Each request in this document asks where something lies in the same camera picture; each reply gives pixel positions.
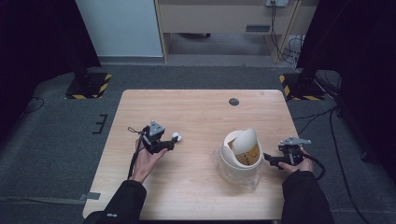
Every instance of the black sleeve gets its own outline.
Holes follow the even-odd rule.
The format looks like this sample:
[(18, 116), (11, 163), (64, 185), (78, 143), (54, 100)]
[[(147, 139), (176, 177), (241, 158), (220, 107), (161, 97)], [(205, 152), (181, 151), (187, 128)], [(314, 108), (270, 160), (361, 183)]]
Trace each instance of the black sleeve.
[(285, 198), (282, 224), (334, 223), (326, 196), (311, 172), (294, 172), (282, 187)]
[(96, 224), (139, 223), (140, 212), (146, 200), (146, 189), (134, 180), (125, 180), (108, 203)]

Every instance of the person's right hand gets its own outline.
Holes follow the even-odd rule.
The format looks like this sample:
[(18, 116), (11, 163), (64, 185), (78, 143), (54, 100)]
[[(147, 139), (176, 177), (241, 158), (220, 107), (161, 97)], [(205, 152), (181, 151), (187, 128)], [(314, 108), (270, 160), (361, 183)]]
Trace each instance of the person's right hand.
[[(301, 149), (301, 151), (304, 154), (308, 154), (303, 149)], [(280, 161), (278, 163), (278, 165), (280, 167), (282, 167), (286, 172), (288, 172), (289, 175), (294, 173), (294, 172), (296, 172), (297, 170), (314, 172), (314, 165), (313, 165), (312, 161), (310, 159), (308, 159), (308, 158), (304, 158), (303, 161), (300, 162), (300, 164), (298, 164), (296, 166), (289, 165), (289, 164), (287, 164), (285, 162), (282, 162), (282, 161)]]

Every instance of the black stand base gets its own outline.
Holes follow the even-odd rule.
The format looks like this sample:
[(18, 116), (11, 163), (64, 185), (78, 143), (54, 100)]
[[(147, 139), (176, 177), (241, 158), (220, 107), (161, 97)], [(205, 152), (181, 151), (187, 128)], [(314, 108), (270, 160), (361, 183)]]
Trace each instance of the black stand base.
[(67, 89), (66, 99), (100, 98), (105, 93), (111, 75), (107, 73), (89, 73), (83, 79), (75, 77)]
[(324, 100), (324, 91), (312, 81), (309, 84), (299, 83), (298, 73), (283, 74), (279, 77), (285, 90), (286, 99), (291, 100)]

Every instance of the person's left hand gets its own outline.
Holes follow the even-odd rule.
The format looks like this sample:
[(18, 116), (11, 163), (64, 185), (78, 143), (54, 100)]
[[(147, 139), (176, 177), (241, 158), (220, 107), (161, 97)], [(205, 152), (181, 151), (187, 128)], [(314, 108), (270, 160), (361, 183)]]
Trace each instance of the person's left hand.
[(131, 177), (129, 177), (129, 179), (143, 184), (145, 179), (154, 169), (157, 161), (166, 153), (167, 150), (167, 148), (164, 148), (160, 152), (151, 155), (145, 147), (141, 149), (134, 164), (134, 173), (131, 175)]

